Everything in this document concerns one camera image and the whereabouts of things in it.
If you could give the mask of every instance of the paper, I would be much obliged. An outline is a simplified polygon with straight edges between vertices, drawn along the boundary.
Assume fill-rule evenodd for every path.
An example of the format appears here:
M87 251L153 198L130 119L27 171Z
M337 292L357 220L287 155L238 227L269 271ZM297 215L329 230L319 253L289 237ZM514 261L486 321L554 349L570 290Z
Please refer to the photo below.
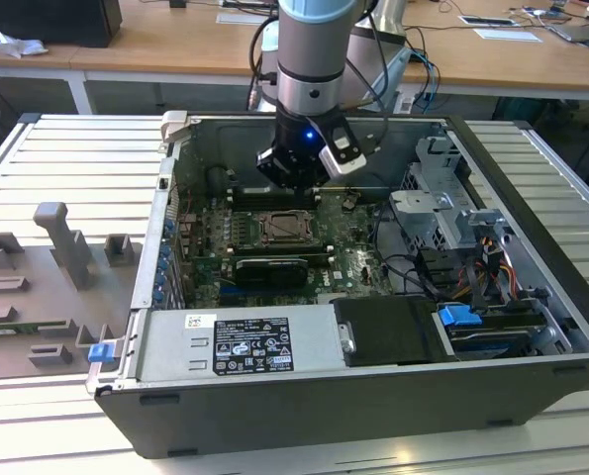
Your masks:
M474 31L483 40L542 43L539 37L530 32L506 32L504 30L482 30L479 28L475 28Z
M0 51L17 59L21 58L22 54L43 54L48 52L44 44L39 40L17 40L0 32Z

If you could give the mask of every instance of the gray floor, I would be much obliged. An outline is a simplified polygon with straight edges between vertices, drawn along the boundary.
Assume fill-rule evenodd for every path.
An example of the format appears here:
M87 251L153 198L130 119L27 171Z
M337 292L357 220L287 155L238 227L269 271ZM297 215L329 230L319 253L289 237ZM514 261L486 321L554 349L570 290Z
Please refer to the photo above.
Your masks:
M193 111L241 111L245 106L244 86L163 84L165 104L155 105L150 84L92 82L91 93L101 114L160 114L168 109ZM0 91L19 112L74 114L76 109L65 82L44 79L0 79ZM489 120L496 98L446 96L433 105L437 114L456 114L465 119ZM0 100L0 122L12 127L14 116ZM548 108L536 123L540 135L571 166L589 143L589 103L558 104ZM0 143L9 129L0 127ZM589 170L589 153L578 172Z

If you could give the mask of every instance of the wooden desk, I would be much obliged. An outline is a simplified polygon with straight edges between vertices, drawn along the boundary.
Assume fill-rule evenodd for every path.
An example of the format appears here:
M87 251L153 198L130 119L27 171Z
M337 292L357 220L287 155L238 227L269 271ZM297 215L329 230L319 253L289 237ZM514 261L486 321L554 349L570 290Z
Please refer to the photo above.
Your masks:
M522 0L455 0L469 15L507 17ZM548 0L526 5L546 8ZM0 76L66 80L80 113L93 113L86 81L151 83L247 84L247 48L255 26L216 23L216 6L194 4L169 9L165 1L121 0L123 25L108 48L55 47L37 57L15 59L0 53ZM570 5L574 14L582 6ZM456 8L440 12L428 0L410 3L406 26L467 27ZM582 20L573 19L572 24ZM512 97L589 99L589 49L571 45L551 32L528 29L543 43L482 40L471 29L423 29L427 51L442 72L440 92ZM417 31L409 32L415 48ZM414 90L425 80L424 68L410 64L404 88Z
M484 17L505 17L510 7L534 5L546 8L548 2L520 0L455 0L463 13ZM404 15L404 25L433 27L465 26L458 19L459 12L452 8L440 13L439 4L418 0L410 4ZM585 15L581 6L569 6L568 11ZM526 25L523 18L514 21ZM569 24L586 21L574 18ZM426 30L427 51L431 60L442 72L442 86L479 86L541 89L554 91L589 92L589 48L566 42L558 35L541 28L524 29L536 35L542 43L483 40L473 30ZM409 40L415 48L421 47L417 31L409 31ZM405 79L415 80L411 65Z
M123 25L107 48L80 48L74 69L250 76L248 45L256 26L216 23L217 6L169 8L121 0Z

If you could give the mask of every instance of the warning label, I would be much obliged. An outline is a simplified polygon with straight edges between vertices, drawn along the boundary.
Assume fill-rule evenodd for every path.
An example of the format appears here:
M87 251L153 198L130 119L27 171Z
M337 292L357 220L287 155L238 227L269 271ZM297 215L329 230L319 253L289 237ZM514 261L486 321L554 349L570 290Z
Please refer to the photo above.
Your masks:
M287 319L217 320L214 352L218 376L294 370Z

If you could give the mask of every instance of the black plastic cover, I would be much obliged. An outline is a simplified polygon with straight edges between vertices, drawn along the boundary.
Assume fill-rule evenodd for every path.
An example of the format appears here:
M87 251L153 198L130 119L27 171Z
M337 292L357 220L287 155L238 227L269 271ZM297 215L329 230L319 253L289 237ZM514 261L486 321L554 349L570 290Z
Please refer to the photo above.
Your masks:
M355 352L345 354L349 367L447 361L433 320L436 305L425 297L338 299L334 309L355 343Z

